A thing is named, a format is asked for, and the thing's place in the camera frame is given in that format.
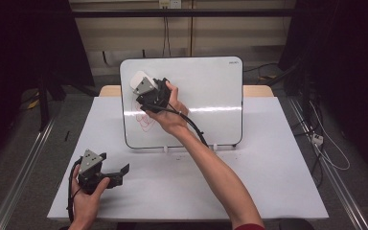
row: person's right hand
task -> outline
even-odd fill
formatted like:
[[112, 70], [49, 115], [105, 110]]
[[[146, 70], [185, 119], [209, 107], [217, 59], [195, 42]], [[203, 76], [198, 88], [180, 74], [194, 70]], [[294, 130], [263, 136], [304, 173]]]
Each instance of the person's right hand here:
[[[189, 110], [181, 101], [178, 100], [178, 88], [170, 84], [169, 81], [166, 81], [166, 85], [172, 91], [169, 100], [169, 104], [170, 106], [172, 106], [171, 109], [181, 112], [182, 114], [187, 116]], [[153, 113], [147, 110], [146, 113], [156, 122], [158, 122], [166, 132], [173, 136], [176, 136], [184, 129], [188, 129], [187, 122], [180, 115], [167, 111]]]

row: wall socket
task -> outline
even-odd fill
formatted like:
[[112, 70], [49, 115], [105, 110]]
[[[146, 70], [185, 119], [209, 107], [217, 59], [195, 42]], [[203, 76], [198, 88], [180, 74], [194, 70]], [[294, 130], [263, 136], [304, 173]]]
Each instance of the wall socket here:
[[181, 9], [181, 0], [170, 0], [171, 9]]
[[181, 9], [181, 0], [159, 0], [160, 9]]

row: white table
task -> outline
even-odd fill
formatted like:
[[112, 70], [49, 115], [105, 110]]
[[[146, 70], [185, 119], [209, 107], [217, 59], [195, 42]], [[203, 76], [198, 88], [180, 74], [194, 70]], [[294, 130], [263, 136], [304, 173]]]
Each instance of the white table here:
[[[328, 213], [277, 98], [244, 98], [243, 102], [242, 140], [235, 149], [219, 149], [217, 155], [238, 174], [262, 218], [327, 218]], [[68, 220], [65, 210], [68, 175], [72, 164], [86, 149], [107, 152], [104, 173], [118, 172], [130, 163], [124, 185], [103, 193], [98, 219], [228, 219], [184, 149], [166, 154], [162, 149], [144, 152], [127, 147], [119, 97], [94, 100], [49, 219]]]

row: white wall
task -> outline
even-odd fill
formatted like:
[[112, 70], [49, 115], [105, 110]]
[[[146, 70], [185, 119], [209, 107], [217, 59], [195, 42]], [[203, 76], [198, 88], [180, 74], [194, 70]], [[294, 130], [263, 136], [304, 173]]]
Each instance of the white wall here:
[[[283, 9], [293, 8], [295, 0], [182, 0], [183, 9]], [[70, 0], [73, 10], [158, 9], [154, 0]], [[199, 17], [168, 18], [173, 57], [238, 56], [245, 66], [277, 62], [286, 44], [289, 17]], [[163, 18], [78, 18], [83, 46], [93, 75], [119, 72], [126, 58], [162, 56]], [[105, 51], [109, 65], [103, 62]], [[168, 53], [167, 43], [165, 56]]]

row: wrist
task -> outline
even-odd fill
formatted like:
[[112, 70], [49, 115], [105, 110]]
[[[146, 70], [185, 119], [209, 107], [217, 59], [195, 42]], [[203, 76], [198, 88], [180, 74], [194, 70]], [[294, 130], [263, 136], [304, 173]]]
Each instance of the wrist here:
[[74, 219], [71, 223], [69, 230], [88, 230], [91, 228], [92, 223], [89, 223], [84, 220]]
[[194, 135], [194, 134], [186, 126], [179, 126], [179, 127], [175, 128], [174, 131], [172, 132], [172, 136], [177, 138], [179, 141], [182, 138], [192, 136], [192, 135]]

